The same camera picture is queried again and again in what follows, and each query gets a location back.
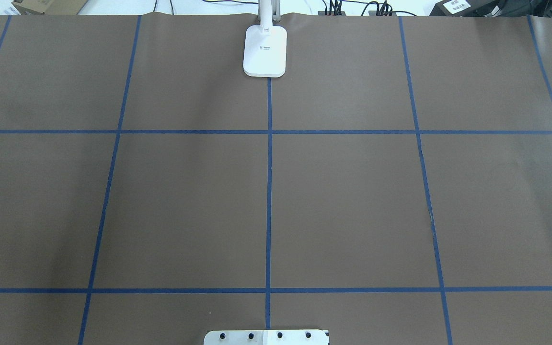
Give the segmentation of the white desk lamp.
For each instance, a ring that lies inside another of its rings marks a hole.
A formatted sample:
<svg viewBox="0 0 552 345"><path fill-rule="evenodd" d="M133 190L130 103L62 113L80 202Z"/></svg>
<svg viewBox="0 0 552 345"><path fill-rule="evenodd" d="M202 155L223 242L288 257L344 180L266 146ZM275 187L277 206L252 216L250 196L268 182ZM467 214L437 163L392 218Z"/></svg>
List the white desk lamp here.
<svg viewBox="0 0 552 345"><path fill-rule="evenodd" d="M259 24L247 28L242 68L250 77L282 77L287 66L288 33L279 25L280 0L259 0Z"/></svg>

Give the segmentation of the brown paper table cover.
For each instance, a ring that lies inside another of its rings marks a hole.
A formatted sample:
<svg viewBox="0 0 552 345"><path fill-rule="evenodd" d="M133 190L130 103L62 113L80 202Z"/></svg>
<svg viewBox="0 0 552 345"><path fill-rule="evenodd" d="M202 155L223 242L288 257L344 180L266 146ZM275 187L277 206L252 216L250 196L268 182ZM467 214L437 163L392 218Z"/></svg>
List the brown paper table cover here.
<svg viewBox="0 0 552 345"><path fill-rule="evenodd" d="M552 345L552 18L0 15L0 345Z"/></svg>

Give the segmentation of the black power strip left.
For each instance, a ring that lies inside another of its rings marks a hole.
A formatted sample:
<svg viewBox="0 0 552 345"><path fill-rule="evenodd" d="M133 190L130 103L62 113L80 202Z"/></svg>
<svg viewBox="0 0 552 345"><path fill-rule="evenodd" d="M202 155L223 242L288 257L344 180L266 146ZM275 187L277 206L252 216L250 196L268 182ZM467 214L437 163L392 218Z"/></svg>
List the black power strip left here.
<svg viewBox="0 0 552 345"><path fill-rule="evenodd" d="M344 0L322 0L324 9L318 11L319 16L340 17L345 16L343 11Z"/></svg>

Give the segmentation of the black power strip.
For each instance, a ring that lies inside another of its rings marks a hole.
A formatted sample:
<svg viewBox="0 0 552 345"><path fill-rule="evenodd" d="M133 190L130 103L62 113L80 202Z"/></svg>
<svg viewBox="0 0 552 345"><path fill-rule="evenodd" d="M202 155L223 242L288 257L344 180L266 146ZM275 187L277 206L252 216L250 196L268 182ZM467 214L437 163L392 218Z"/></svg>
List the black power strip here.
<svg viewBox="0 0 552 345"><path fill-rule="evenodd" d="M343 11L344 0L322 0L324 9L318 11L319 16L340 17L345 16Z"/></svg>
<svg viewBox="0 0 552 345"><path fill-rule="evenodd" d="M375 6L375 10L371 11L369 8ZM370 16L375 17L392 17L396 14L396 11L393 9L393 6L387 0L381 1L370 1L367 3L362 11L362 14L368 13Z"/></svg>

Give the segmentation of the black power strip right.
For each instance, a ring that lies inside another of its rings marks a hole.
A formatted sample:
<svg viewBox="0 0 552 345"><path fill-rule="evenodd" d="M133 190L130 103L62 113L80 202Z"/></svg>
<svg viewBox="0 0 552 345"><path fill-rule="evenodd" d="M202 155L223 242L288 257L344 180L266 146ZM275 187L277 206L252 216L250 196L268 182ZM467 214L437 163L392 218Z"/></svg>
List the black power strip right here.
<svg viewBox="0 0 552 345"><path fill-rule="evenodd" d="M371 11L369 8L375 6L375 10ZM396 11L393 9L393 6L387 0L381 1L370 1L367 3L362 11L362 14L368 13L370 16L375 17L392 17L396 14Z"/></svg>

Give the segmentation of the black device with label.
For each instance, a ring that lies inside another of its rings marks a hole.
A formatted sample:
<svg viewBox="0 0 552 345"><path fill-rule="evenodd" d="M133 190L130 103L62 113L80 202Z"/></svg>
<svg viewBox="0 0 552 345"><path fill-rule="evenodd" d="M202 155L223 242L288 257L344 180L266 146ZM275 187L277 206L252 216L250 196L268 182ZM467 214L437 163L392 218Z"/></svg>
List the black device with label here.
<svg viewBox="0 0 552 345"><path fill-rule="evenodd" d="M434 4L429 17L486 17L499 7L501 0L441 0Z"/></svg>

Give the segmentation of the brown cardboard box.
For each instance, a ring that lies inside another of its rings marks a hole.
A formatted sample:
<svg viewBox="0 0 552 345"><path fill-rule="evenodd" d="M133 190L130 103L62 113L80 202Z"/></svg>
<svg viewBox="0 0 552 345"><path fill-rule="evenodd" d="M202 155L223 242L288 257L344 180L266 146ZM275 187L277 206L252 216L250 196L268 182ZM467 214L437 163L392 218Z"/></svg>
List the brown cardboard box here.
<svg viewBox="0 0 552 345"><path fill-rule="evenodd" d="M22 15L77 15L87 0L12 0Z"/></svg>

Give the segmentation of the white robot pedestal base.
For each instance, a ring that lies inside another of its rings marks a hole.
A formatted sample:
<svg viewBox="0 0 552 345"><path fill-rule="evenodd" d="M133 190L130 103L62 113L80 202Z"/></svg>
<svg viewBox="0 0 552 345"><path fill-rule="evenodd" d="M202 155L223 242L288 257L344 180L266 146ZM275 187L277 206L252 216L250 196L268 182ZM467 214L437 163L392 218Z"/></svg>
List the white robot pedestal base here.
<svg viewBox="0 0 552 345"><path fill-rule="evenodd" d="M328 330L215 330L204 336L204 345L329 345Z"/></svg>

